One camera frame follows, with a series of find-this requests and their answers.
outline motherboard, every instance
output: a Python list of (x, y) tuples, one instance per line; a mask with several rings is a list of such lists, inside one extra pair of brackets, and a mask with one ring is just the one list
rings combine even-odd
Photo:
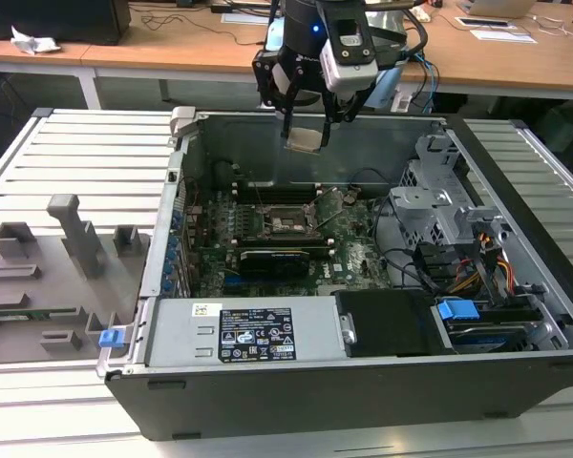
[(194, 297), (328, 296), (390, 285), (372, 238), (376, 199), (346, 187), (288, 198), (254, 191), (219, 191), (189, 207), (183, 239)]

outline blue latch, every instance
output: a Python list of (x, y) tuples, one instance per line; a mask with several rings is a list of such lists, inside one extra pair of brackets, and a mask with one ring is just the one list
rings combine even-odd
[(99, 335), (100, 348), (122, 348), (125, 346), (125, 330), (104, 329)]
[(479, 312), (473, 301), (468, 299), (446, 299), (437, 306), (443, 320), (476, 320)]

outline wooden desk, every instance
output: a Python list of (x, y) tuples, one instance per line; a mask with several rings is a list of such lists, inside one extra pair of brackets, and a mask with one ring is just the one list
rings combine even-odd
[[(523, 18), (514, 22), (530, 31), (538, 44), (480, 41), (448, 24), (450, 21), (465, 29), (454, 19), (464, 15), (456, 0), (444, 0), (444, 4), (440, 10), (425, 7), (434, 15), (434, 20), (425, 24), (429, 34), (426, 55), (441, 72), (440, 92), (573, 99), (573, 37), (543, 33), (534, 21)], [(250, 65), (259, 47), (239, 46), (231, 35), (205, 28), (230, 31), (240, 42), (254, 43), (263, 40), (264, 26), (223, 24), (221, 16), (209, 10), (175, 12), (202, 27), (179, 17), (151, 31), (142, 23), (142, 17), (150, 13), (132, 10), (130, 30), (119, 46), (66, 44), (63, 52), (30, 56), (9, 42), (0, 42), (0, 69), (73, 75), (79, 79), (90, 109), (101, 108), (98, 77), (158, 79), (163, 82), (163, 93), (165, 81), (172, 79), (255, 82)], [(532, 12), (564, 20), (566, 28), (573, 31), (573, 6), (538, 3)], [(170, 14), (173, 12), (154, 11), (157, 17)], [(414, 43), (417, 35), (415, 31), (411, 34)], [(419, 66), (409, 64), (399, 84), (400, 92), (414, 92), (421, 80)]]
[(84, 43), (59, 43), (61, 51), (46, 52), (36, 55), (19, 51), (7, 40), (0, 40), (0, 62), (34, 63), (49, 65), (82, 65), (81, 57), (91, 45)]
[[(573, 93), (572, 36), (549, 35), (540, 31), (532, 19), (522, 18), (513, 20), (516, 25), (525, 27), (517, 32), (530, 32), (538, 44), (481, 41), (469, 31), (450, 27), (446, 21), (465, 29), (454, 19), (464, 13), (455, 0), (444, 0), (444, 5), (440, 10), (427, 6), (426, 11), (434, 18), (424, 25), (429, 34), (425, 53), (439, 67), (441, 86), (444, 86), (440, 86), (441, 91), (472, 94), (471, 89), (478, 87), (482, 94), (488, 94), (485, 91), (489, 89), (491, 93), (515, 90), (514, 94), (538, 94), (539, 97), (548, 96), (544, 92)], [(565, 28), (573, 32), (571, 5), (538, 3), (531, 13), (561, 19)], [(411, 41), (415, 42), (416, 32), (410, 34)], [(419, 66), (410, 64), (404, 70), (402, 80), (416, 81), (421, 77)]]

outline laptop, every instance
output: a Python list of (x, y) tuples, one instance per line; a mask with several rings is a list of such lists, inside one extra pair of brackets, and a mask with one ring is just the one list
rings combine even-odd
[(518, 18), (526, 15), (537, 0), (475, 0), (459, 2), (458, 6), (472, 16)]

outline metal grid table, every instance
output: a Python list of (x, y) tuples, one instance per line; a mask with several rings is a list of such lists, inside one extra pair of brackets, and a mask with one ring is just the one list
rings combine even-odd
[[(45, 217), (46, 203), (52, 193), (78, 193), (81, 216), (97, 232), (132, 223), (151, 233), (170, 153), (168, 121), (168, 113), (71, 110), (31, 119), (0, 161), (0, 222), (24, 219), (37, 235), (59, 234), (56, 220)], [(573, 215), (568, 175), (530, 133), (507, 122), (470, 125), (572, 256), (573, 227), (563, 223)], [(0, 456), (573, 457), (573, 388), (514, 420), (152, 443), (94, 367), (0, 366)]]

